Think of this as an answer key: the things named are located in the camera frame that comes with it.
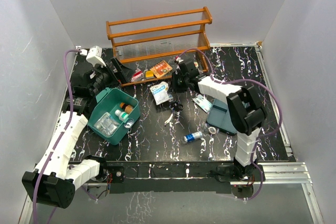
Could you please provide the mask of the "white blue card packet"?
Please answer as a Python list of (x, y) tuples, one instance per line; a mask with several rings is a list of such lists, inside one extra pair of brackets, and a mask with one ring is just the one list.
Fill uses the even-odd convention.
[(193, 98), (193, 102), (205, 113), (208, 113), (212, 108), (212, 104), (201, 94), (198, 94), (195, 98)]

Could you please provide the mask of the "brown orange-capped syrup bottle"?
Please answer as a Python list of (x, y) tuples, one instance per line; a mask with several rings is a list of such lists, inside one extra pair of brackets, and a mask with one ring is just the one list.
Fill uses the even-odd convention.
[(123, 102), (120, 103), (120, 108), (127, 114), (130, 114), (133, 111), (133, 106)]

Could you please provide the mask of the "green medicine kit box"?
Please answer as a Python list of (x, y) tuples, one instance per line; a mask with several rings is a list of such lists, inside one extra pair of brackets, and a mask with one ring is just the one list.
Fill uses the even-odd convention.
[[(101, 138), (108, 141), (112, 145), (117, 145), (131, 129), (134, 123), (140, 118), (140, 108), (139, 102), (136, 98), (128, 95), (127, 93), (121, 91), (117, 88), (106, 88), (101, 91), (97, 97), (97, 105), (94, 108), (89, 121), (88, 126)], [(116, 110), (121, 110), (120, 103), (126, 103), (133, 106), (133, 111), (128, 114), (129, 117), (125, 122), (121, 122), (118, 117), (115, 115)], [(101, 116), (108, 112), (112, 117), (120, 123), (118, 129), (110, 137), (102, 135), (98, 130), (94, 128), (94, 124), (101, 118)]]

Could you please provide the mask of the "white green medicine bottle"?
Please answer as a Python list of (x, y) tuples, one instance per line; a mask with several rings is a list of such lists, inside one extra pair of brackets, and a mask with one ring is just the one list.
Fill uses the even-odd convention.
[(121, 110), (116, 110), (114, 113), (121, 122), (125, 122), (129, 117), (129, 115), (126, 112)]

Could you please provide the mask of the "bagged white gauze pads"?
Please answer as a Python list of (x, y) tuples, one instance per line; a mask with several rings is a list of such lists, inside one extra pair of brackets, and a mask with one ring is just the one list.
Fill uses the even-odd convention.
[(110, 137), (118, 129), (120, 123), (118, 123), (111, 114), (104, 113), (101, 118), (94, 124), (94, 128), (98, 130), (102, 135)]

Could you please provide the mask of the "blue divided tray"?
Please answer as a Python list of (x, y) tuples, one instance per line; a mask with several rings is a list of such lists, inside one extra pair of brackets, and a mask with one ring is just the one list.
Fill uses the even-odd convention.
[(228, 105), (218, 99), (214, 100), (206, 122), (208, 125), (218, 128), (228, 135), (237, 134), (237, 130), (234, 128), (230, 118)]

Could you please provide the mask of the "blue white small tube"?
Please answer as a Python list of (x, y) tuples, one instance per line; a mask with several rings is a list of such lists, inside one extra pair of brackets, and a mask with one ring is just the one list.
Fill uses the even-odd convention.
[(190, 133), (183, 137), (183, 143), (188, 144), (195, 140), (201, 139), (203, 137), (203, 133), (201, 131)]

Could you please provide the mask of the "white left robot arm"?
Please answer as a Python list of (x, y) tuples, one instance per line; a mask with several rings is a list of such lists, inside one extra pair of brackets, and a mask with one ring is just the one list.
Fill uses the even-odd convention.
[(129, 83), (135, 71), (112, 58), (90, 61), (92, 70), (81, 76), (80, 84), (68, 87), (58, 126), (50, 144), (32, 172), (25, 172), (22, 183), (34, 203), (67, 208), (75, 191), (95, 179), (122, 183), (125, 169), (109, 165), (104, 157), (89, 155), (71, 165), (72, 151), (84, 128), (117, 145), (140, 117), (139, 103), (118, 85)]

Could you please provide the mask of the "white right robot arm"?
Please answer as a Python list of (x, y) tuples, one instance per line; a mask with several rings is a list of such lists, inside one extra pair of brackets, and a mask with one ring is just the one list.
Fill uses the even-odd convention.
[(177, 59), (172, 73), (172, 91), (191, 89), (209, 95), (227, 105), (233, 127), (237, 131), (237, 151), (230, 165), (220, 165), (211, 174), (219, 181), (242, 181), (253, 177), (264, 181), (263, 170), (257, 164), (256, 144), (267, 112), (253, 85), (238, 86), (201, 73), (193, 60)]

